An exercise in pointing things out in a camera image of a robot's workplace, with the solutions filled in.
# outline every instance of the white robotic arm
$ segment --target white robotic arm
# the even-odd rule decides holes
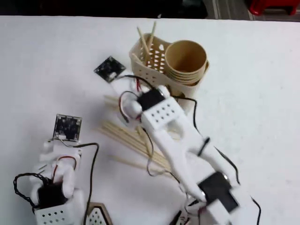
[[[170,163],[172,173],[186,192],[205,206],[211,224],[235,224],[241,208],[251,203],[251,197],[242,190],[231,161],[205,139],[187,119],[176,100],[164,86],[143,93],[126,106],[126,115],[141,117],[141,124]],[[174,140],[167,132],[175,129],[180,140]],[[189,170],[187,153],[199,155],[216,171],[198,183]]]

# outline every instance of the woven basket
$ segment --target woven basket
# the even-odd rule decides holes
[[[144,34],[144,38],[148,42],[150,34]],[[129,52],[132,71],[136,76],[145,78],[155,86],[160,84],[166,86],[172,95],[194,98],[194,93],[200,86],[203,78],[195,86],[186,86],[165,75],[165,51],[170,44],[154,37],[150,47],[149,58],[146,56],[141,39],[139,39]],[[194,104],[188,100],[178,100],[178,103],[185,112],[188,112]]]

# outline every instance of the paper cup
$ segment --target paper cup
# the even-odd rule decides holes
[[[165,52],[165,72],[173,80],[188,86],[196,85],[209,67],[201,45],[181,40],[170,44]]]

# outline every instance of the red stool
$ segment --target red stool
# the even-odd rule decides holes
[[[282,6],[292,7],[289,15],[294,15],[299,3],[300,0],[253,0],[249,11],[254,15],[261,15],[266,7]]]

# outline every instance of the white table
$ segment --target white table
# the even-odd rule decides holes
[[[106,115],[103,95],[115,92],[93,69],[109,55],[130,69],[136,26],[149,32],[152,23],[0,17],[3,224],[34,224],[12,181],[38,161],[56,113],[83,117],[82,142],[101,144],[92,200],[106,204],[115,225],[164,225],[174,216],[184,200],[176,183],[108,160],[117,154],[145,162],[94,130]],[[203,45],[210,69],[197,93],[198,127],[237,164],[242,184],[262,207],[262,225],[299,223],[300,24],[160,19],[156,35]],[[84,150],[78,184],[86,193],[92,157],[92,148]],[[26,179],[20,189],[29,192]]]

